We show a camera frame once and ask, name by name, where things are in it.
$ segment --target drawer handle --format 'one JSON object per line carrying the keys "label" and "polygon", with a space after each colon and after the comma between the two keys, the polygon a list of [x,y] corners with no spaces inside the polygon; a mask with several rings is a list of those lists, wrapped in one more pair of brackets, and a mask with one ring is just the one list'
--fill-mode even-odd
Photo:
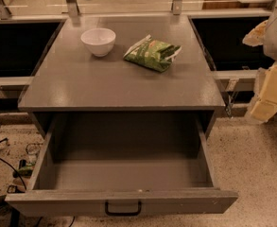
{"label": "drawer handle", "polygon": [[138,210],[135,211],[135,212],[127,212],[127,213],[115,213],[115,212],[110,212],[109,211],[109,203],[106,201],[105,203],[105,211],[106,211],[106,214],[108,216],[125,216],[125,217],[128,217],[128,216],[138,216],[140,213],[141,213],[141,202],[138,201]]}

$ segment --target white bowl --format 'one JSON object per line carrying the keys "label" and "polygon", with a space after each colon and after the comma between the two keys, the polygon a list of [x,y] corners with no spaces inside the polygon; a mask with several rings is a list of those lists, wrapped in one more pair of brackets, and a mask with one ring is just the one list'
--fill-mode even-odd
{"label": "white bowl", "polygon": [[92,28],[81,35],[85,46],[97,57],[106,56],[115,43],[116,34],[108,28]]}

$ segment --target gray tabletop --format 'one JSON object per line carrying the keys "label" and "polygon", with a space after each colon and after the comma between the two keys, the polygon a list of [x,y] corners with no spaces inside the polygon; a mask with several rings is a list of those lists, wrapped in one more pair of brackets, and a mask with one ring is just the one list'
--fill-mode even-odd
{"label": "gray tabletop", "polygon": [[[80,40],[93,27],[116,33],[106,57],[93,56]],[[130,46],[150,34],[181,45],[171,67],[159,73],[123,61]],[[223,106],[188,18],[90,17],[66,20],[19,109],[28,112],[103,110],[206,110]]]}

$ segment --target drawer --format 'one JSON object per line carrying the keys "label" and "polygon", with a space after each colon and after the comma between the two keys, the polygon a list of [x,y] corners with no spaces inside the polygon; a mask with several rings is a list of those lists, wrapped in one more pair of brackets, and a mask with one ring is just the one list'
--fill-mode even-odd
{"label": "drawer", "polygon": [[223,213],[198,112],[56,113],[26,193],[26,216]]}

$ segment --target green chip bag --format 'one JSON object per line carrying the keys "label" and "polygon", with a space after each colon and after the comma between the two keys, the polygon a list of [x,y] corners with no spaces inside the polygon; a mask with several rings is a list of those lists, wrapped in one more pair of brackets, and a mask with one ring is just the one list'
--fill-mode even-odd
{"label": "green chip bag", "polygon": [[159,72],[166,71],[182,47],[153,40],[147,35],[143,40],[134,44],[124,55],[124,60]]}

